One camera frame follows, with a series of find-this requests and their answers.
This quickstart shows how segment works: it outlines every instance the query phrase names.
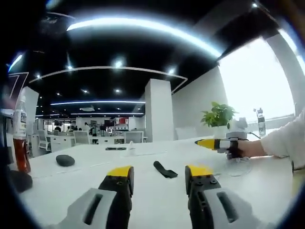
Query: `desk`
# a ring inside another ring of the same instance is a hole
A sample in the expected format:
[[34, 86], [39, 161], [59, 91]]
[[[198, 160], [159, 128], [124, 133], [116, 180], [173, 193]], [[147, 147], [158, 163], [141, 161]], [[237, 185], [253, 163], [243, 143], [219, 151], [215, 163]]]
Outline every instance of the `desk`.
[[75, 146], [74, 136], [47, 135], [51, 140], [52, 153]]
[[[20, 196], [42, 226], [63, 220], [68, 206], [89, 188], [97, 188], [107, 172], [115, 167], [134, 166], [134, 195], [129, 221], [131, 229], [191, 229], [185, 192], [184, 167], [205, 164], [223, 167], [225, 154], [195, 145], [196, 139], [134, 144], [135, 156], [128, 151], [106, 151], [101, 145], [80, 145], [30, 159], [33, 188]], [[60, 167], [55, 157], [68, 154], [72, 167]], [[154, 167], [160, 161], [178, 173], [165, 179]], [[216, 177], [252, 204], [254, 215], [265, 222], [277, 222], [291, 200], [292, 168], [287, 158], [251, 159], [252, 170], [241, 177]]]
[[98, 140], [98, 144], [121, 144], [124, 143], [124, 136], [89, 136], [90, 142]]

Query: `cable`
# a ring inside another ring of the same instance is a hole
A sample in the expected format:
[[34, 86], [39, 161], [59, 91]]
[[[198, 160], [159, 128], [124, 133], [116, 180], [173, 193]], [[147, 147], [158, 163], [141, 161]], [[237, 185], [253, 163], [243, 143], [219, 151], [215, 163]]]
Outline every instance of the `cable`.
[[254, 134], [254, 133], [252, 133], [252, 132], [249, 132], [248, 134], [252, 134], [252, 135], [254, 135], [255, 137], [261, 139], [259, 136], [257, 136], [256, 134]]

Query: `bright window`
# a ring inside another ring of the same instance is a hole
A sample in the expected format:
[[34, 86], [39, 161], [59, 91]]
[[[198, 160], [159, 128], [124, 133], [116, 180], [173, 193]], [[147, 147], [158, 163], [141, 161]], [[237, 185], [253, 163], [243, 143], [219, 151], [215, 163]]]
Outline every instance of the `bright window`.
[[296, 55], [297, 61], [299, 62], [300, 66], [302, 68], [302, 71], [305, 75], [305, 63], [304, 63], [304, 60], [303, 60], [301, 54], [299, 54], [294, 41], [291, 39], [291, 37], [288, 35], [288, 33], [286, 33], [283, 29], [279, 29], [278, 32], [282, 35], [282, 37], [285, 39], [285, 41], [287, 42], [287, 44], [289, 45], [291, 50]]
[[228, 104], [248, 122], [254, 108], [266, 119], [294, 114], [294, 102], [285, 73], [271, 47], [258, 38], [219, 61]]

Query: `plastic bottle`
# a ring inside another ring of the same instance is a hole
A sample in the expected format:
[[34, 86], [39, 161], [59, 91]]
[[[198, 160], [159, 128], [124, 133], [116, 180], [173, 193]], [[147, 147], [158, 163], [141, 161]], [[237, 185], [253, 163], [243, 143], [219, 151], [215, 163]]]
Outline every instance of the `plastic bottle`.
[[13, 116], [13, 142], [18, 170], [29, 173], [31, 167], [26, 149], [27, 113], [25, 111], [25, 96], [21, 93], [20, 97], [21, 99], [17, 103]]
[[259, 110], [256, 111], [257, 120], [258, 120], [258, 133], [259, 136], [265, 136], [266, 135], [266, 124], [265, 124], [265, 117], [263, 114], [263, 110], [259, 108]]

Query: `bottle label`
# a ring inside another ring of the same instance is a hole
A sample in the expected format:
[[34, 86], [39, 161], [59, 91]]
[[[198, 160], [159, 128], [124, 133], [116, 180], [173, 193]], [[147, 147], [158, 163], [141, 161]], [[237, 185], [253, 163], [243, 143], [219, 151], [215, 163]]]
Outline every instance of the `bottle label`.
[[27, 114], [21, 110], [14, 113], [14, 138], [25, 138], [27, 128]]

